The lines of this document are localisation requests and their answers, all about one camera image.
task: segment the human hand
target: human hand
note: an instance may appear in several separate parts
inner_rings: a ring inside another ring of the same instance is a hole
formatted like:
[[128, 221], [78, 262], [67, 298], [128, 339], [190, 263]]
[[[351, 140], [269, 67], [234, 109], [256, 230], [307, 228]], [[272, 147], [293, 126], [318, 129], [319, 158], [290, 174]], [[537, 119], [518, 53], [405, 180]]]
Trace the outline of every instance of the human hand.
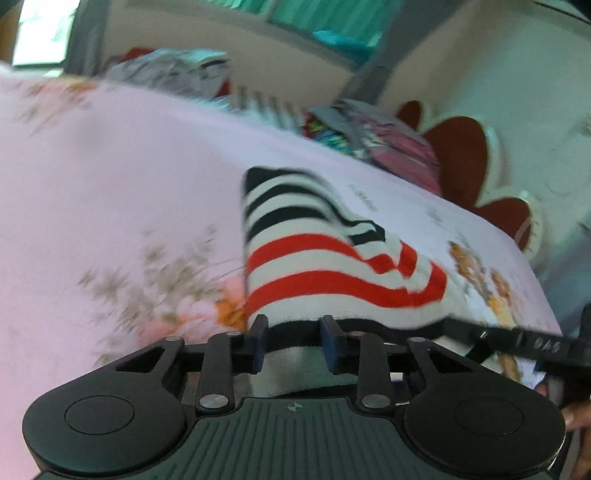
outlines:
[[581, 429], [579, 457], [571, 480], [583, 480], [591, 472], [591, 401], [574, 403], [562, 410], [567, 431]]

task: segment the crosshair marking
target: crosshair marking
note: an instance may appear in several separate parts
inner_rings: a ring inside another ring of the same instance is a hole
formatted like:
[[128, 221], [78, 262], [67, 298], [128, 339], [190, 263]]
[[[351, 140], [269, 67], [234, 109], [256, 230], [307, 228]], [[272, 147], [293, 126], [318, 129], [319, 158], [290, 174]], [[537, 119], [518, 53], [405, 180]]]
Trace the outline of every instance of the crosshair marking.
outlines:
[[299, 412], [302, 408], [304, 408], [302, 405], [300, 405], [298, 402], [293, 402], [290, 403], [287, 408], [289, 410], [291, 410], [293, 413], [297, 413]]

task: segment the finger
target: finger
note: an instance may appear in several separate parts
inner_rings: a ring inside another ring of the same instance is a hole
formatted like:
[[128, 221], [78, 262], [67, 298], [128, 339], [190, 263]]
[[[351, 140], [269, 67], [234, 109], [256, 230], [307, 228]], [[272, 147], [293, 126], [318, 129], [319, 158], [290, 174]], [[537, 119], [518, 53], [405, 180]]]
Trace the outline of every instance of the finger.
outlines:
[[567, 430], [591, 427], [591, 402], [573, 403], [563, 408], [562, 415]]
[[545, 397], [548, 396], [548, 386], [545, 383], [539, 383], [534, 390], [536, 392], [538, 392], [540, 395], [543, 395]]
[[591, 429], [582, 432], [581, 438], [581, 450], [570, 480], [583, 480], [591, 472]]

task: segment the red stripe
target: red stripe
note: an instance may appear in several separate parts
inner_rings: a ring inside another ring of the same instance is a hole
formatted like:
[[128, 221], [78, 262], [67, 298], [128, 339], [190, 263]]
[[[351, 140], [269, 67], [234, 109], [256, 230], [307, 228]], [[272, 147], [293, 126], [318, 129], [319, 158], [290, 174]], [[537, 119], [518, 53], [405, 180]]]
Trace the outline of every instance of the red stripe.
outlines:
[[252, 255], [248, 257], [246, 262], [246, 274], [250, 274], [261, 265], [275, 260], [276, 258], [306, 250], [328, 250], [347, 255], [348, 257], [369, 265], [369, 267], [377, 274], [386, 273], [396, 269], [394, 261], [387, 254], [379, 254], [366, 260], [359, 255], [356, 249], [337, 238], [318, 233], [302, 233], [299, 235], [278, 238], [277, 240], [273, 240], [256, 249]]
[[[246, 315], [270, 303], [308, 295], [348, 295], [383, 308], [416, 308], [440, 301], [447, 286], [447, 275], [431, 262], [431, 275], [423, 291], [387, 288], [351, 275], [333, 271], [309, 271], [271, 281], [252, 292], [246, 304]], [[330, 312], [318, 312], [319, 315]]]
[[402, 241], [400, 243], [402, 250], [400, 251], [400, 260], [398, 261], [398, 271], [403, 278], [410, 278], [417, 268], [417, 251]]

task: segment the window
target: window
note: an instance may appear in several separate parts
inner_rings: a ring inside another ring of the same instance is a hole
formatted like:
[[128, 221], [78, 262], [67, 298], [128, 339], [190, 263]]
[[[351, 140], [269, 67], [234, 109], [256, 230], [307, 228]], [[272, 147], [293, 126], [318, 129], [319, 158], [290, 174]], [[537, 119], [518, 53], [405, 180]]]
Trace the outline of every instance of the window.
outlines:
[[311, 36], [357, 64], [369, 59], [403, 0], [199, 0], [263, 15]]
[[52, 65], [63, 62], [79, 2], [25, 0], [13, 65]]

